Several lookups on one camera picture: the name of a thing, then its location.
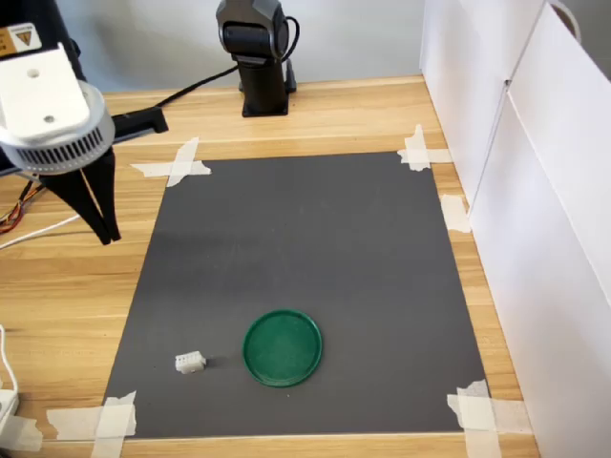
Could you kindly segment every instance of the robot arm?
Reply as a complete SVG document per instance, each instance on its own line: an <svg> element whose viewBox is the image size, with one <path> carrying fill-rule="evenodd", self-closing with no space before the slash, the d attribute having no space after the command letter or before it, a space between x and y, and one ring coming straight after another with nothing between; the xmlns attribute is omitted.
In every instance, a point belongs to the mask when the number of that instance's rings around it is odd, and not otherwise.
<svg viewBox="0 0 611 458"><path fill-rule="evenodd" d="M297 90L297 83L290 60L284 82L288 25L280 2L222 0L217 20L221 43L238 64L244 92L242 115L288 114L288 95Z"/></svg>
<svg viewBox="0 0 611 458"><path fill-rule="evenodd" d="M288 60L299 37L297 21L284 16L278 0L222 0L217 18L221 43L240 72L242 114L286 115L288 95L297 88ZM296 26L289 50L287 20ZM113 144L168 128L159 104L111 117L102 94L87 82L78 54L54 0L3 4L0 177L17 171L38 175L108 244L120 239Z"/></svg>
<svg viewBox="0 0 611 458"><path fill-rule="evenodd" d="M161 109L111 117L102 94L87 83L54 0L5 3L0 176L17 170L37 174L103 244L119 240L113 144L149 128L166 131Z"/></svg>

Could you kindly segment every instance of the white cable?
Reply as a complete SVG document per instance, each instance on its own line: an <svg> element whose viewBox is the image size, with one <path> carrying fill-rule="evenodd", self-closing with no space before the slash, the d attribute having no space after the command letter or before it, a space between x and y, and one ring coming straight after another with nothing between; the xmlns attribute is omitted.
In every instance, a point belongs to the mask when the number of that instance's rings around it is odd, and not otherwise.
<svg viewBox="0 0 611 458"><path fill-rule="evenodd" d="M17 393L19 392L19 384L17 383L17 378L15 377L14 372L12 371L11 365L9 364L9 360L7 359L7 331L4 330L4 326L0 324L0 353L2 353L2 362L4 363L5 368L9 372L9 376L11 377L12 382L12 390Z"/></svg>
<svg viewBox="0 0 611 458"><path fill-rule="evenodd" d="M54 224L53 226L45 227L44 229L39 229L38 231L30 232L29 234L26 234L25 236L18 237L17 239L13 239L11 241L7 241L6 243L0 245L0 250L3 250L4 248L7 248L8 246L15 245L16 243L19 243L20 241L24 241L24 240L27 240L27 239L33 239L34 237L38 237L38 236L40 236L42 234L45 234L47 232L52 231L53 229L57 229L58 227L63 226L64 224L68 224L69 222L73 222L73 221L75 221L75 220L77 220L79 218L80 218L79 215L74 215L73 217L69 217L68 219L64 219L63 221L60 221L57 224Z"/></svg>

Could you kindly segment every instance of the small white plastic piece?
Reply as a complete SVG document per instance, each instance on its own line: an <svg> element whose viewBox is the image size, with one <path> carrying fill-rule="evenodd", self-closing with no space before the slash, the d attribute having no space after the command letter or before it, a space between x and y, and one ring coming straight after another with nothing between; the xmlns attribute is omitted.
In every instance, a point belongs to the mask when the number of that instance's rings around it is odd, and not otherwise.
<svg viewBox="0 0 611 458"><path fill-rule="evenodd" d="M206 359L198 351L185 353L176 357L176 370L182 374L190 374L206 367Z"/></svg>

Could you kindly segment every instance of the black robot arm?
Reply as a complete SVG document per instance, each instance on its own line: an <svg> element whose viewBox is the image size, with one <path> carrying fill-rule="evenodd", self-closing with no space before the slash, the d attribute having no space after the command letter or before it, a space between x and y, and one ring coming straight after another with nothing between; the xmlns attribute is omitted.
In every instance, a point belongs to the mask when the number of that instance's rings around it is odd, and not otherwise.
<svg viewBox="0 0 611 458"><path fill-rule="evenodd" d="M297 90L290 50L287 52L287 20L292 18L284 16L278 0L222 0L217 19L221 43L238 64L244 93L242 115L286 115L288 95ZM296 43L299 24L294 23Z"/></svg>

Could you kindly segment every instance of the black cable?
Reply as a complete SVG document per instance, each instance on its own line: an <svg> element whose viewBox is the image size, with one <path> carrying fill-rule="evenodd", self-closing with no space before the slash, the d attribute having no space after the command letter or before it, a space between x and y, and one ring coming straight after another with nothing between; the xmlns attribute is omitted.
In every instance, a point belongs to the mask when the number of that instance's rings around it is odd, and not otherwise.
<svg viewBox="0 0 611 458"><path fill-rule="evenodd" d="M181 98L183 95L189 94L191 91L194 91L195 89L197 89L199 86L203 86L204 84L207 83L211 83L212 81L222 78L224 76L227 76L228 74L233 73L235 70L238 69L238 66L236 65L235 67L232 67L230 69L225 70L224 72L220 72L217 74L213 74L212 76L208 76L207 78L203 79L202 81L198 81L197 83L192 84L191 86L187 86L184 89L181 89L180 91L178 91L175 94L170 95L167 98L164 98L163 100L161 100L157 105L155 105L156 107L164 107L166 106L168 103L172 103L174 100L176 100L177 98Z"/></svg>
<svg viewBox="0 0 611 458"><path fill-rule="evenodd" d="M297 47L297 43L299 42L299 34L300 34L300 27L299 27L299 22L297 21L297 19L295 19L293 16L287 16L284 20L291 21L295 25L295 36L293 37L293 42L291 43L290 48L288 49L287 52L284 53L284 56L282 59L283 62L285 62L290 57L290 55L293 54L293 52L295 51L295 48ZM155 106L159 108L165 107L167 104L172 103L177 98L181 98L183 95L187 95L190 92L194 91L199 86L203 86L204 84L211 83L212 81L215 81L219 78L227 76L233 73L237 69L238 69L238 66L236 65L235 67L227 69L224 72L220 72L217 74L213 74L212 76L208 76L207 78L203 79L202 81L193 83L191 86L187 86L186 88L181 89L177 93L172 94L167 98L164 98Z"/></svg>
<svg viewBox="0 0 611 458"><path fill-rule="evenodd" d="M293 51L295 51L295 48L297 47L297 43L299 42L300 27L299 21L297 21L297 19L295 19L293 16L287 16L284 20L291 21L295 25L295 36L293 36L293 42L291 43L288 51L285 52L283 56L283 62L286 62L286 60L290 57L291 54L293 54Z"/></svg>

